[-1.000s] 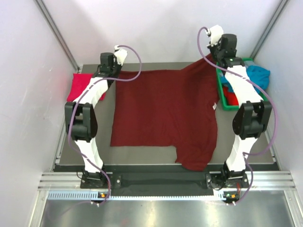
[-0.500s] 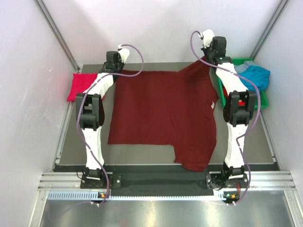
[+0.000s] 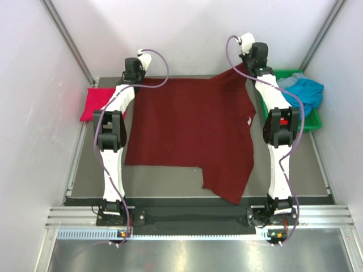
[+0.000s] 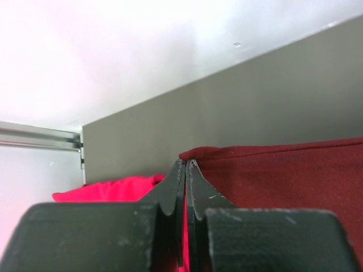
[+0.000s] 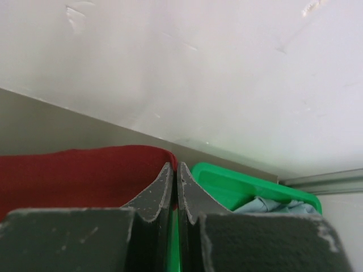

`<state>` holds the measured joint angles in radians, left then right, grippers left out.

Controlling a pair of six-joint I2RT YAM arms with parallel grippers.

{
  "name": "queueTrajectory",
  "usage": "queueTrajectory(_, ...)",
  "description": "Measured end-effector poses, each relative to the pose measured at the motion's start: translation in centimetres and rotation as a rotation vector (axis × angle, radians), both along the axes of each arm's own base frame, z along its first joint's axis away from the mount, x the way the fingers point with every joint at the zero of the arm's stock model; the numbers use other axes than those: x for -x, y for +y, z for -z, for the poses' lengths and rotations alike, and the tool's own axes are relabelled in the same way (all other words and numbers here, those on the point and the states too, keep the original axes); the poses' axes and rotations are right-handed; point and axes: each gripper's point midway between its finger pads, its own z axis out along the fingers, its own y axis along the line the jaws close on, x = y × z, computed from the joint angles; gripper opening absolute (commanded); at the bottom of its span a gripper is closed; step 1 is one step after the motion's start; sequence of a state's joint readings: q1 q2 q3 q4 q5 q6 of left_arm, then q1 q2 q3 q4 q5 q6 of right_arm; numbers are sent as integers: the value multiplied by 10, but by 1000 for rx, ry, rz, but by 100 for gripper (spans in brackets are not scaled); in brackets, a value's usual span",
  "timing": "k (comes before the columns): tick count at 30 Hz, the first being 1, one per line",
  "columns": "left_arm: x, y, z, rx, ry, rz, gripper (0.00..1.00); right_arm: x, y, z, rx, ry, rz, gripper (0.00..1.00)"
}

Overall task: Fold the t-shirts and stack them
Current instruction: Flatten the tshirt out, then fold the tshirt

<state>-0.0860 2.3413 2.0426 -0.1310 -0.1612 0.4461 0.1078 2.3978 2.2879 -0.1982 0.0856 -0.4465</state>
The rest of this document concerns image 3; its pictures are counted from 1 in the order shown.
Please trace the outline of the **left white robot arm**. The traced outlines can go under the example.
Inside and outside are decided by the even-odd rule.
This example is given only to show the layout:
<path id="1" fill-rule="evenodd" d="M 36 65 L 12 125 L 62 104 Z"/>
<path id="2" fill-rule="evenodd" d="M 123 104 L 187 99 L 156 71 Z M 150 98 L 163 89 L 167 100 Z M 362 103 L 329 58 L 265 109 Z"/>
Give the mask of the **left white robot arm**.
<path id="1" fill-rule="evenodd" d="M 93 112 L 94 151 L 104 175 L 104 203 L 99 211 L 99 224 L 130 226 L 121 173 L 121 159 L 127 142 L 124 113 L 140 89 L 151 60 L 151 55 L 141 53 L 126 58 L 125 71 L 111 98 L 100 110 Z"/>

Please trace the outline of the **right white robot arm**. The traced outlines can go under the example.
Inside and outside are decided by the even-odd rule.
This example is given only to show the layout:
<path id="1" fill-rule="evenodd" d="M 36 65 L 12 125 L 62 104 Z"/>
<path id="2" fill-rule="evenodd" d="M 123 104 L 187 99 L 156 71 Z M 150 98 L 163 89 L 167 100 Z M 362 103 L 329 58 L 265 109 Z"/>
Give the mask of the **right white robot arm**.
<path id="1" fill-rule="evenodd" d="M 300 110 L 293 107 L 279 90 L 275 72 L 267 66 L 268 46 L 263 42 L 240 42 L 248 75 L 267 108 L 262 132 L 271 162 L 271 181 L 262 210 L 254 210 L 251 221 L 258 227 L 278 224 L 294 214 L 289 186 L 289 153 L 298 134 Z"/>

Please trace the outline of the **dark maroon t-shirt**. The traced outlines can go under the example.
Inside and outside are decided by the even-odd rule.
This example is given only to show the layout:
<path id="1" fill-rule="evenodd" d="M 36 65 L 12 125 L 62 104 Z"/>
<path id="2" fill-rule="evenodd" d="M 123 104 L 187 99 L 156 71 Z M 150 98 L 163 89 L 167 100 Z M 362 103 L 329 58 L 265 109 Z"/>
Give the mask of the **dark maroon t-shirt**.
<path id="1" fill-rule="evenodd" d="M 201 168 L 203 188 L 238 205 L 254 167 L 256 114 L 243 71 L 238 65 L 210 79 L 145 79 L 126 164 Z"/>

